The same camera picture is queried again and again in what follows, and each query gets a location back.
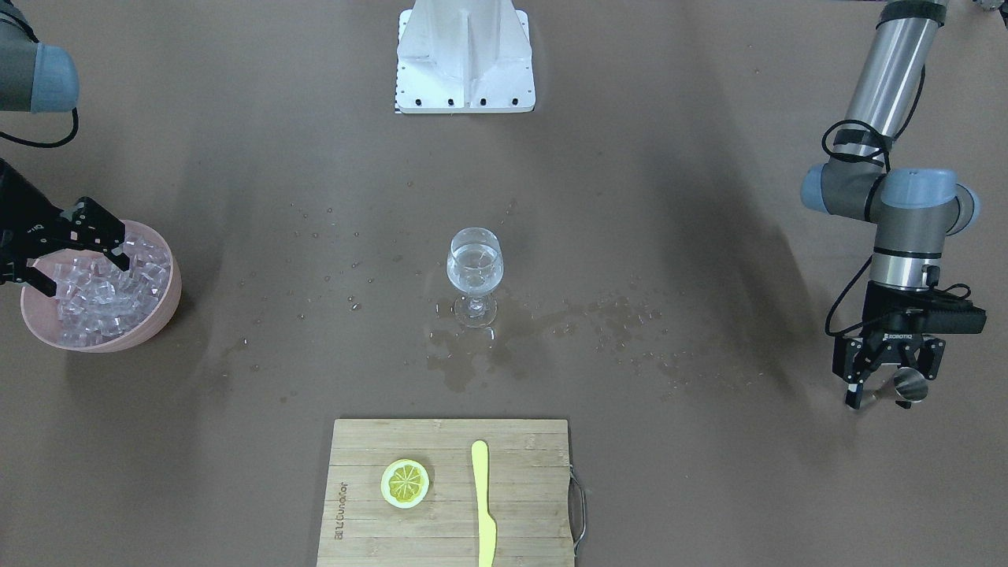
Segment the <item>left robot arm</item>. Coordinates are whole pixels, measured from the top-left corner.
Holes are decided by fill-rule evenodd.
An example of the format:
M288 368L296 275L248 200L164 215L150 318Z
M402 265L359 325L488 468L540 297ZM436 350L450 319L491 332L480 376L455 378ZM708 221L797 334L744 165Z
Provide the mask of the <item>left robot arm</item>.
M984 330L987 314L969 288L939 287L948 236L965 231L980 200L949 169L893 168L891 152L917 111L926 58L943 27L944 1L889 1L845 117L821 139L827 154L802 182L802 203L818 212L875 226L873 251L860 268L868 276L859 322L834 338L832 371L859 410L875 371L894 374L874 398L910 408L928 394L939 372L947 335Z

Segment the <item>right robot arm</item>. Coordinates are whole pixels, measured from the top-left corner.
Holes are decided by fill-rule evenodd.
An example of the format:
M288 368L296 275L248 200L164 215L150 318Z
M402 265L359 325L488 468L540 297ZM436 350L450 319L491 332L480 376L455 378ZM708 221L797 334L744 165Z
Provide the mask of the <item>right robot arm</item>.
M25 15L11 2L2 3L1 109L18 113L69 113L71 130L57 141L33 141L2 133L2 139L37 150L54 150L78 135L80 81L71 54L40 42ZM1 280L33 287L53 298L57 284L33 261L65 249L93 251L126 272L125 225L93 198L82 197L71 208L51 204L7 161L1 162Z

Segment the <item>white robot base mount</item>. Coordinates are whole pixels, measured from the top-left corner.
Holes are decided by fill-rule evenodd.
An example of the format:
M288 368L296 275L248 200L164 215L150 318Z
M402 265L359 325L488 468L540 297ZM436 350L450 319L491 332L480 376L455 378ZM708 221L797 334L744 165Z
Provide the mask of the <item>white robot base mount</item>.
M511 1L417 1L397 24L394 109L529 113L536 107L529 18Z

